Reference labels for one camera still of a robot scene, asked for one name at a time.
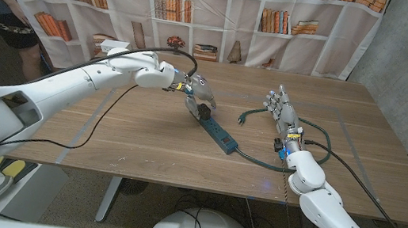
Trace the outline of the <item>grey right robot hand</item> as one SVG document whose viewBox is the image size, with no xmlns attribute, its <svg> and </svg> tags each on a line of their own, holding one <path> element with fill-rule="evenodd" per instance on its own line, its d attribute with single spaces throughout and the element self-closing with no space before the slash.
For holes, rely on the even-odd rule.
<svg viewBox="0 0 408 228">
<path fill-rule="evenodd" d="M 265 108 L 272 113 L 276 123 L 277 132 L 288 154 L 302 150 L 302 137 L 299 125 L 299 117 L 292 107 L 286 88 L 279 85 L 279 90 L 269 91 L 263 102 Z"/>
</svg>

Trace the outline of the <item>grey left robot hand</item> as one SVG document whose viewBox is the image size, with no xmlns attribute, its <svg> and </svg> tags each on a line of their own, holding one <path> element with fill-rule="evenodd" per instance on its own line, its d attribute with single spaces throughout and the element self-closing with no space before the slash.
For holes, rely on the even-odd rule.
<svg viewBox="0 0 408 228">
<path fill-rule="evenodd" d="M 185 106 L 198 120 L 209 120 L 211 111 L 205 104 L 197 104 L 196 97 L 202 101 L 208 101 L 213 109 L 216 108 L 215 98 L 210 85 L 204 77 L 194 74 L 187 76 L 184 72 L 174 75 L 170 90 L 180 90 L 185 93 Z"/>
</svg>

